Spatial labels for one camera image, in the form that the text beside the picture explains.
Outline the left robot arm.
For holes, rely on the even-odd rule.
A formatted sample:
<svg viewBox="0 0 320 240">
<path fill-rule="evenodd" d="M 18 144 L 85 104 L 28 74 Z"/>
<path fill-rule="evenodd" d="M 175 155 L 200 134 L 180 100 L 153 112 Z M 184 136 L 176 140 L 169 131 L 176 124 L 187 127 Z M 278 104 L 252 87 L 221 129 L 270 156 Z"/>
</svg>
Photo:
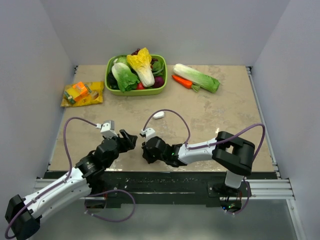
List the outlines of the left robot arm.
<svg viewBox="0 0 320 240">
<path fill-rule="evenodd" d="M 5 213 L 8 229 L 17 240 L 33 236 L 41 221 L 79 198 L 99 196 L 104 190 L 100 176 L 121 153 L 136 147 L 138 137 L 121 129 L 119 134 L 104 138 L 95 150 L 83 157 L 75 167 L 46 187 L 25 197 L 15 195 Z"/>
</svg>

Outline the white earbud charging case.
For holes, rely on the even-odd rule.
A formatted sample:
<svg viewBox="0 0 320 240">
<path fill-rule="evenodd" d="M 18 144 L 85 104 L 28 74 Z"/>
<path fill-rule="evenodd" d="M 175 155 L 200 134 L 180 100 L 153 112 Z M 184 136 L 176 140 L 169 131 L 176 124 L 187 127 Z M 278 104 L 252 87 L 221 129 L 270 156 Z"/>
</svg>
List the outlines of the white earbud charging case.
<svg viewBox="0 0 320 240">
<path fill-rule="evenodd" d="M 158 119 L 162 119 L 165 117 L 165 112 L 164 111 L 159 111 L 157 113 L 155 113 L 152 118 L 155 119 L 155 120 L 158 120 Z"/>
</svg>

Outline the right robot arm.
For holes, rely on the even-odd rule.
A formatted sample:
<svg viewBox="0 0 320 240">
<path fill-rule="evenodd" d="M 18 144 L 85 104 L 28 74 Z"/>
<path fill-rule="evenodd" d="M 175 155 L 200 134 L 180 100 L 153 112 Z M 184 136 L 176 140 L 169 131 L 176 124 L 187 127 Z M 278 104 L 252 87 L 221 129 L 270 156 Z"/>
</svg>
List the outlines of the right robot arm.
<svg viewBox="0 0 320 240">
<path fill-rule="evenodd" d="M 163 161 L 179 168 L 201 161 L 214 160 L 227 169 L 223 183 L 223 192 L 230 197 L 241 190 L 244 177 L 252 173 L 255 145 L 226 131 L 218 132 L 211 140 L 196 144 L 167 144 L 156 135 L 156 131 L 147 128 L 140 132 L 145 138 L 142 143 L 142 157 L 148 164 Z"/>
</svg>

